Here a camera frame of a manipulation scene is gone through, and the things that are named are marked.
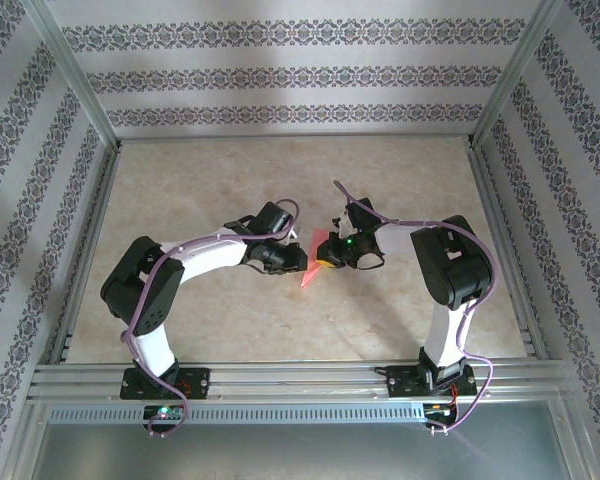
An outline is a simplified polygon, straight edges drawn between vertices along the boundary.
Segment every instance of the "metal bracket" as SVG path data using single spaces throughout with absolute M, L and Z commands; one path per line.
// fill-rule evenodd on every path
M 465 367 L 465 374 L 455 378 L 444 388 L 431 392 L 428 390 L 418 373 L 417 365 L 389 365 L 377 367 L 378 375 L 387 379 L 389 398 L 430 397 L 432 395 L 451 395 L 451 385 L 458 387 L 458 395 L 477 395 L 475 376 L 470 366 Z
M 180 390 L 189 400 L 206 400 L 209 391 L 208 368 L 180 367 L 174 387 Z M 156 386 L 137 368 L 124 371 L 120 387 L 122 400 L 179 400 L 175 394 Z

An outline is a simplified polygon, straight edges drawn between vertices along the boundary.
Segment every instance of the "enclosure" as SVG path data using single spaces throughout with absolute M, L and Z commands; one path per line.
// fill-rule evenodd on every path
M 112 268 L 137 237 L 281 198 L 308 248 L 345 206 L 333 180 L 391 218 L 462 214 L 496 255 L 472 418 L 430 438 L 424 400 L 375 373 L 429 332 L 399 255 L 305 288 L 245 268 L 183 284 L 166 330 L 208 395 L 145 438 Z M 600 478 L 600 0 L 0 0 L 0 478 L 450 471 Z

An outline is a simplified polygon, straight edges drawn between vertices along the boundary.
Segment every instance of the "perforated metal strip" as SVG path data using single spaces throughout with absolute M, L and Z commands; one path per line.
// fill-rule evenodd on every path
M 56 425 L 137 424 L 142 422 L 143 411 L 142 405 L 56 406 L 51 412 L 49 423 Z M 400 402 L 386 405 L 196 405 L 190 412 L 187 423 L 268 425 L 410 423 L 423 420 L 422 403 Z

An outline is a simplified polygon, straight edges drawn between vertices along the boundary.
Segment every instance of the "wire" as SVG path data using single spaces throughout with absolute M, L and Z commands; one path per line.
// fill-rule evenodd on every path
M 367 267 L 367 268 L 356 267 L 357 270 L 362 270 L 364 272 L 364 271 L 367 271 L 367 270 L 375 270 L 376 268 L 383 267 L 384 264 L 386 263 L 385 260 L 384 260 L 384 258 L 381 257 L 380 255 L 377 255 L 377 257 L 380 259 L 380 263 L 378 263 L 377 265 L 374 265 L 373 267 Z
M 480 355 L 474 355 L 472 353 L 468 353 L 464 349 L 464 341 L 465 341 L 464 330 L 466 328 L 466 325 L 467 325 L 467 322 L 468 322 L 468 319 L 469 319 L 469 314 L 471 314 L 472 312 L 474 312 L 478 308 L 478 306 L 482 305 L 485 301 L 487 301 L 487 299 L 493 293 L 493 290 L 496 287 L 496 284 L 498 283 L 498 277 L 499 277 L 499 274 L 500 274 L 500 270 L 499 270 L 498 264 L 496 263 L 495 258 L 493 256 L 493 254 L 491 253 L 491 251 L 489 250 L 489 248 L 478 237 L 476 237 L 471 232 L 465 230 L 464 228 L 460 228 L 460 227 L 458 227 L 456 225 L 452 225 L 451 223 L 437 222 L 437 221 L 433 221 L 433 220 L 424 220 L 423 221 L 423 220 L 398 220 L 398 219 L 390 219 L 388 217 L 385 217 L 384 215 L 379 214 L 378 212 L 376 212 L 372 208 L 367 207 L 362 202 L 359 202 L 358 200 L 356 200 L 347 191 L 347 189 L 344 188 L 344 186 L 339 181 L 334 180 L 333 184 L 347 198 L 347 204 L 349 204 L 349 203 L 355 203 L 360 208 L 362 208 L 363 210 L 367 211 L 368 213 L 370 213 L 372 215 L 375 215 L 376 217 L 378 217 L 383 222 L 392 223 L 392 224 L 395 224 L 395 225 L 404 225 L 404 226 L 407 226 L 407 227 L 444 227 L 444 228 L 447 228 L 449 230 L 453 230 L 454 232 L 457 232 L 457 233 L 459 233 L 461 235 L 464 235 L 469 240 L 471 240 L 473 243 L 475 243 L 478 247 L 480 247 L 480 249 L 484 252 L 484 254 L 486 255 L 487 259 L 489 260 L 489 263 L 491 264 L 491 273 L 492 273 L 491 277 L 492 277 L 493 281 L 487 287 L 487 290 L 485 291 L 484 295 L 482 295 L 478 299 L 478 301 L 476 303 L 474 303 L 473 305 L 465 308 L 465 311 L 462 314 L 462 320 L 460 321 L 460 325 L 458 326 L 458 331 L 456 332 L 456 346 L 458 347 L 458 349 L 460 350 L 460 352 L 466 358 L 468 358 L 470 360 L 477 360 L 479 362 L 485 363 L 487 365 L 487 368 L 488 368 L 487 378 L 485 379 L 484 383 L 482 384 L 482 388 L 480 389 L 480 391 L 478 392 L 478 394 L 474 398 L 473 402 L 471 403 L 471 405 L 469 405 L 469 408 L 467 409 L 467 411 L 464 412 L 464 414 L 462 414 L 460 416 L 460 418 L 458 418 L 452 425 L 447 426 L 447 425 L 444 425 L 444 424 L 442 424 L 440 422 L 429 420 L 429 423 L 431 423 L 431 424 L 436 425 L 437 427 L 439 427 L 439 429 L 435 430 L 435 431 L 445 432 L 445 433 L 449 432 L 449 431 L 453 430 L 454 428 L 457 428 L 458 426 L 460 426 L 462 424 L 462 422 L 464 422 L 469 417 L 469 415 L 471 415 L 471 413 L 475 410 L 476 406 L 478 405 L 478 402 L 482 399 L 482 397 L 484 396 L 485 392 L 487 391 L 487 388 L 489 388 L 489 385 L 491 384 L 491 380 L 493 378 L 493 369 L 494 369 L 493 362 L 491 360 L 489 360 L 487 357 L 483 357 L 483 356 L 480 356 Z
M 180 418 L 180 421 L 176 425 L 174 425 L 173 428 L 167 430 L 166 432 L 160 433 L 161 438 L 168 437 L 169 435 L 174 433 L 176 430 L 178 430 L 184 424 L 184 422 L 187 420 L 187 417 L 189 416 L 189 401 L 184 393 L 182 393 L 180 390 L 173 387 L 172 385 L 169 385 L 167 382 L 165 382 L 160 377 L 155 375 L 149 369 L 149 367 L 147 367 L 147 365 L 142 361 L 142 358 L 140 357 L 138 351 L 135 348 L 135 345 L 133 344 L 133 338 L 135 338 L 133 335 L 133 331 L 135 330 L 136 326 L 138 325 L 138 321 L 140 320 L 140 315 L 142 314 L 142 309 L 144 308 L 144 304 L 147 301 L 147 296 L 149 294 L 149 290 L 151 289 L 151 285 L 153 284 L 153 281 L 156 277 L 156 274 L 158 273 L 158 270 L 160 270 L 160 267 L 162 266 L 162 264 L 164 262 L 166 262 L 169 258 L 171 258 L 176 253 L 182 252 L 183 250 L 186 250 L 191 247 L 195 247 L 197 245 L 204 244 L 204 243 L 220 242 L 223 240 L 228 240 L 228 241 L 266 240 L 268 238 L 275 238 L 278 240 L 282 240 L 283 238 L 285 238 L 287 235 L 290 234 L 290 232 L 293 230 L 293 228 L 295 227 L 295 225 L 298 221 L 298 217 L 300 216 L 300 205 L 298 205 L 298 203 L 295 200 L 291 200 L 290 198 L 283 198 L 281 200 L 278 200 L 276 202 L 276 205 L 283 203 L 283 202 L 290 203 L 291 205 L 293 205 L 296 212 L 295 212 L 295 215 L 292 217 L 291 221 L 288 223 L 288 225 L 286 227 L 284 227 L 282 230 L 280 230 L 279 232 L 270 233 L 270 234 L 266 234 L 266 235 L 217 234 L 217 235 L 209 235 L 206 237 L 196 238 L 196 239 L 189 240 L 187 242 L 184 242 L 180 245 L 173 247 L 171 250 L 167 251 L 164 255 L 162 255 L 156 261 L 156 263 L 153 265 L 153 267 L 151 268 L 151 272 L 149 273 L 149 277 L 147 278 L 147 281 L 145 282 L 144 287 L 142 288 L 142 293 L 140 294 L 140 298 L 138 299 L 138 304 L 136 305 L 136 309 L 133 312 L 133 316 L 131 317 L 129 326 L 120 335 L 120 341 L 123 342 L 125 345 L 127 345 L 127 348 L 129 348 L 129 351 L 133 355 L 133 358 L 136 360 L 136 362 L 138 363 L 140 368 L 144 371 L 144 373 L 146 373 L 158 385 L 160 385 L 161 387 L 174 393 L 182 400 L 184 411 L 182 412 L 182 417 Z M 149 425 L 147 426 L 147 429 L 149 430 L 149 435 L 151 435 L 151 436 L 153 436 L 155 433 L 151 429 L 151 426 L 153 425 L 154 420 L 155 420 L 155 418 L 152 417 L 151 420 L 149 421 Z
M 256 272 L 258 272 L 260 275 L 266 275 L 267 272 L 265 272 L 264 270 L 259 269 L 258 267 L 256 267 L 255 265 L 251 265 L 248 263 L 244 264 L 245 267 L 249 267 L 252 270 L 255 270 Z
M 451 384 L 451 395 L 453 398 L 451 399 L 449 405 L 451 410 L 455 410 L 458 408 L 458 387 L 455 383 Z

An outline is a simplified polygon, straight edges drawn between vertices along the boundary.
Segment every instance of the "floral striped wallpaper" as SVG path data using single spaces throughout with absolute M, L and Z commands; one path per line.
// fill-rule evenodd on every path
M 0 478 L 103 151 L 20 3 L 0 0 Z
M 56 0 L 122 138 L 470 133 L 538 0 Z
M 483 153 L 600 460 L 600 1 L 564 3 Z

